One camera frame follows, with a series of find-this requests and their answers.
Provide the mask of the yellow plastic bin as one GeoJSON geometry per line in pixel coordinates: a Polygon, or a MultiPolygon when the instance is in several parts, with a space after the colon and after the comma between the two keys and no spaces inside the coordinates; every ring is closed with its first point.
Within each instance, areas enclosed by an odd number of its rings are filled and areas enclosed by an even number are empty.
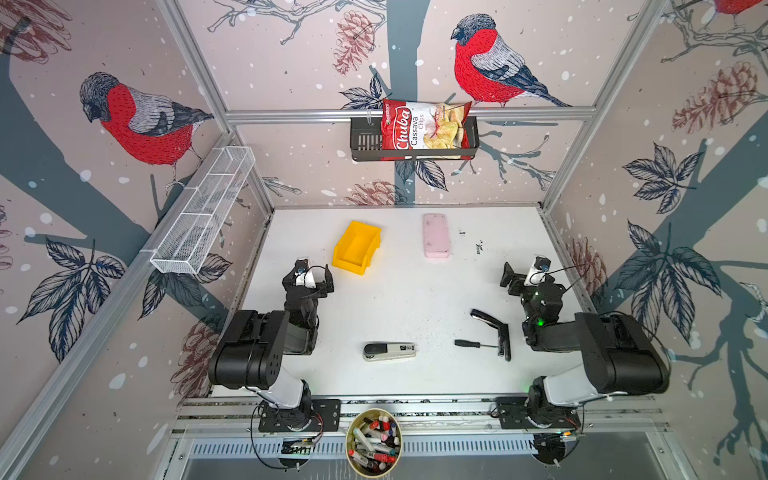
{"type": "Polygon", "coordinates": [[[381,231],[379,227],[351,221],[334,248],[332,265],[363,276],[380,246],[381,231]]]}

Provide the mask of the black handled screwdriver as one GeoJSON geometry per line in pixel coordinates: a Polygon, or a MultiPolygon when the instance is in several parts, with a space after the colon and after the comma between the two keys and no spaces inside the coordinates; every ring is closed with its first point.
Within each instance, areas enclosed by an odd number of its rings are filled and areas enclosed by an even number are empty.
{"type": "Polygon", "coordinates": [[[497,349],[496,345],[492,344],[483,344],[481,342],[477,341],[470,341],[470,340],[464,340],[464,339],[455,339],[454,345],[461,348],[490,348],[490,349],[497,349]]]}

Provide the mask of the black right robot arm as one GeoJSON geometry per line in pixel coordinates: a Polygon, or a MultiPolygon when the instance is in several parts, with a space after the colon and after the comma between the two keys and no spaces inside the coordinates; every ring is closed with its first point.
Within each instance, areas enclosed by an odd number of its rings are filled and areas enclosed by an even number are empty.
{"type": "Polygon", "coordinates": [[[644,396],[667,391],[670,368],[643,331],[624,313],[559,315],[567,288],[549,273],[551,261],[536,257],[526,274],[503,265],[500,286],[520,299],[525,343],[535,352],[581,355],[581,363],[536,378],[525,401],[527,420],[537,428],[581,426],[577,409],[613,395],[644,396]]]}

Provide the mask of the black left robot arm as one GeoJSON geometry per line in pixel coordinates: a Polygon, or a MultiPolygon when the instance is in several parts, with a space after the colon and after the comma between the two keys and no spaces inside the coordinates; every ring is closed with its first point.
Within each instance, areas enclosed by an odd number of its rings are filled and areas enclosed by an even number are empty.
{"type": "Polygon", "coordinates": [[[260,313],[239,310],[212,354],[208,378],[212,385],[244,389],[261,399],[254,417],[260,433],[336,432],[340,402],[315,400],[306,380],[282,366],[286,356],[314,352],[320,327],[319,300],[334,292],[326,265],[295,262],[282,279],[285,302],[280,310],[260,313]]]}

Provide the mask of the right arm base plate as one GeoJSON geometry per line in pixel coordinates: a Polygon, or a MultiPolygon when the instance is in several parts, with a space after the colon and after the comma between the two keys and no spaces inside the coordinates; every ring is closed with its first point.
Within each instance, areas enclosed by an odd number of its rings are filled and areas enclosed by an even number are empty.
{"type": "Polygon", "coordinates": [[[556,406],[546,399],[497,397],[493,409],[504,430],[524,428],[578,430],[582,427],[575,407],[556,406]]]}

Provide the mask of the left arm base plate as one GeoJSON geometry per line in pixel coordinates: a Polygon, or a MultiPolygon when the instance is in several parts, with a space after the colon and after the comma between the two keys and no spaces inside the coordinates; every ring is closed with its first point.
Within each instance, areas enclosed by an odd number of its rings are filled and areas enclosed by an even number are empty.
{"type": "Polygon", "coordinates": [[[295,409],[278,409],[264,404],[257,413],[259,433],[336,432],[340,422],[339,399],[312,398],[295,409]]]}

